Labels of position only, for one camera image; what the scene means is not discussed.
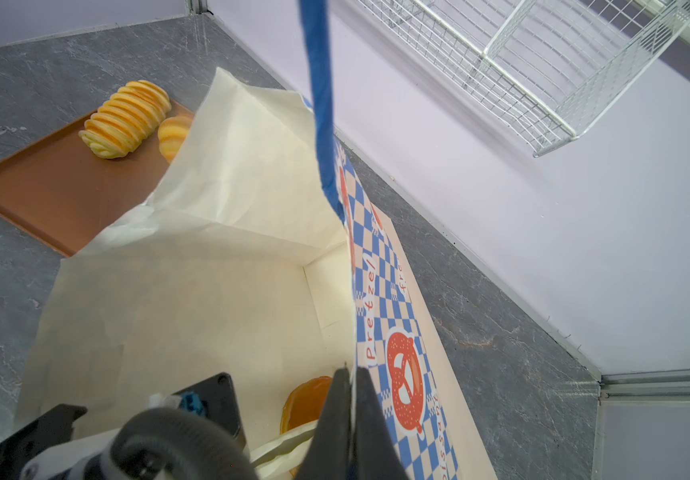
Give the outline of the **pale muffin bread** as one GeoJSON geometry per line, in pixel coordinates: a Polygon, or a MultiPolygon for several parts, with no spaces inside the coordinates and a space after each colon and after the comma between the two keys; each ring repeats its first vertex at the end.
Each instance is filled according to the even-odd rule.
{"type": "Polygon", "coordinates": [[[159,152],[168,163],[172,163],[177,156],[189,135],[192,123],[192,116],[177,115],[165,119],[160,124],[157,133],[159,152]]]}

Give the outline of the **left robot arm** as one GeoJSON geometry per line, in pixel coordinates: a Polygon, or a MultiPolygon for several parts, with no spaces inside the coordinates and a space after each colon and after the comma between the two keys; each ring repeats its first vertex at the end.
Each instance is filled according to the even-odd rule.
{"type": "Polygon", "coordinates": [[[60,404],[0,443],[0,479],[208,478],[247,447],[232,377],[214,375],[159,397],[118,429],[77,439],[88,412],[60,404]]]}

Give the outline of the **metal tongs with white tips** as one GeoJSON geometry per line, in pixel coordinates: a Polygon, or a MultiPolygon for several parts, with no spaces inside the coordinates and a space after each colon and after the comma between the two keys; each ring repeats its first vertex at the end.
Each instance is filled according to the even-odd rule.
{"type": "Polygon", "coordinates": [[[296,427],[257,447],[250,453],[251,465],[259,479],[289,475],[300,467],[310,449],[318,421],[296,427]]]}

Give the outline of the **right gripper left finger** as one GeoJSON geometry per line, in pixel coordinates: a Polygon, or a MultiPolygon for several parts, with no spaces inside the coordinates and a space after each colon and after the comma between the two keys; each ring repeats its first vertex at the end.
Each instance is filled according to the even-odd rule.
{"type": "Polygon", "coordinates": [[[296,476],[297,480],[348,478],[351,389],[349,370],[338,369],[333,376],[310,448],[296,476]]]}

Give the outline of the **blue checkered paper bag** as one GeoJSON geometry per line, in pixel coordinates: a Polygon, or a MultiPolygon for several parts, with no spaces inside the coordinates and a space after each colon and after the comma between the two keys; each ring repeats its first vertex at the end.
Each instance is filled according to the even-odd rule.
{"type": "Polygon", "coordinates": [[[87,406],[81,439],[220,373],[247,440],[208,478],[259,479],[299,385],[366,368],[409,479],[495,471],[402,251],[334,133],[328,6],[303,1],[312,96],[215,74],[155,190],[65,259],[18,413],[87,406]]]}

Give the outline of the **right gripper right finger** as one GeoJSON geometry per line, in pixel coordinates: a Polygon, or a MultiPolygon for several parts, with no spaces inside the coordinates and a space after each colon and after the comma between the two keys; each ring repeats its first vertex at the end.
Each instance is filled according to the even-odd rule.
{"type": "Polygon", "coordinates": [[[353,427],[353,479],[409,479],[392,444],[371,375],[362,367],[355,372],[353,427]]]}

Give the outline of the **ridged long bread loaf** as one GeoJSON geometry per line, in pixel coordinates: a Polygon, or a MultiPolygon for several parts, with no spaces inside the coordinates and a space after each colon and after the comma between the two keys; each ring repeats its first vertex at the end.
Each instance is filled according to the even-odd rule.
{"type": "Polygon", "coordinates": [[[147,80],[130,81],[84,122],[78,135],[95,156],[123,158],[160,126],[171,109],[163,88],[147,80]]]}

